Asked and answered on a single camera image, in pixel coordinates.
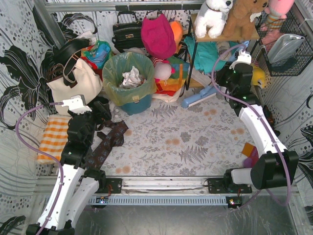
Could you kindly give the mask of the blue floor squeegee mop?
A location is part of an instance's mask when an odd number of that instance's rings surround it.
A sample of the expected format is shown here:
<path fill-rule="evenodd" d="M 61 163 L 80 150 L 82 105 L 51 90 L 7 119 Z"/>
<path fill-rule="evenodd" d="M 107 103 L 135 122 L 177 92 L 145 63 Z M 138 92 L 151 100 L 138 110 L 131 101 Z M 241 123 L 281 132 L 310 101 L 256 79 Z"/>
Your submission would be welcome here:
<path fill-rule="evenodd" d="M 209 99 L 210 97 L 216 95 L 216 93 L 217 93 L 217 89 L 214 86 L 206 86 L 199 93 L 185 98 L 181 103 L 181 107 L 189 108 L 202 101 Z"/>

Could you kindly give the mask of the teal plastic trash bin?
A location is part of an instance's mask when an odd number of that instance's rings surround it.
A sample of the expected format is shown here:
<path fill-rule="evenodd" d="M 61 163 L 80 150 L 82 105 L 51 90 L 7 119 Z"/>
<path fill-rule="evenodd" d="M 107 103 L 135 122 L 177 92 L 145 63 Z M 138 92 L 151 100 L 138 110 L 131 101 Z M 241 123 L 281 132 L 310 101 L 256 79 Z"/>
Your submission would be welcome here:
<path fill-rule="evenodd" d="M 119 108 L 126 112 L 129 116 L 134 115 L 134 114 L 139 114 L 150 108 L 152 102 L 152 95 L 146 95 L 142 99 L 136 101 L 136 102 L 131 102 L 131 103 L 126 103 L 122 106 L 119 106 Z"/>

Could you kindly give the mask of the yellow plastic trash bag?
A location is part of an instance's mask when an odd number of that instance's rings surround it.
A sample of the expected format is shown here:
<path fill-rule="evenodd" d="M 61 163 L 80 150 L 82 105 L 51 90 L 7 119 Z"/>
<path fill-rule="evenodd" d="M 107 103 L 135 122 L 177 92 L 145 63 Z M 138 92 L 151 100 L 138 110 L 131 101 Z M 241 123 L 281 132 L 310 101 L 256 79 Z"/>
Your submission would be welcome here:
<path fill-rule="evenodd" d="M 103 89 L 117 106 L 139 101 L 157 90 L 152 61 L 145 55 L 125 52 L 109 59 L 103 69 Z"/>

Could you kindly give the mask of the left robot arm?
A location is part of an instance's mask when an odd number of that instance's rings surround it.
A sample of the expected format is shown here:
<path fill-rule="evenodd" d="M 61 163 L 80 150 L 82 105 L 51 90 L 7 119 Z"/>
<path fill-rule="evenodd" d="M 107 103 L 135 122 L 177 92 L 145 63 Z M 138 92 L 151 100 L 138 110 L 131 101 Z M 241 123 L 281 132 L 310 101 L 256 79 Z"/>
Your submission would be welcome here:
<path fill-rule="evenodd" d="M 68 122 L 57 181 L 49 201 L 28 235 L 73 235 L 91 196 L 106 185 L 104 171 L 88 166 L 97 124 L 91 111 L 75 114 Z"/>

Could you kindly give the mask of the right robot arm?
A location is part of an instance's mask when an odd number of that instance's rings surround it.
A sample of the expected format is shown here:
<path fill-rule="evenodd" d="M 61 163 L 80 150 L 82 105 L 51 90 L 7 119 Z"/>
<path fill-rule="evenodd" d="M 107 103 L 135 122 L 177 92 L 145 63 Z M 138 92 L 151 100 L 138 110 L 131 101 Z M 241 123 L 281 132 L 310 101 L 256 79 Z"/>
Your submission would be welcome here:
<path fill-rule="evenodd" d="M 251 92 L 253 67 L 245 63 L 230 65 L 219 79 L 229 91 L 230 107 L 246 125 L 259 159 L 251 168 L 228 170 L 232 183 L 254 185 L 257 189 L 288 186 L 293 183 L 299 157 L 277 138 L 268 123 L 257 96 Z"/>

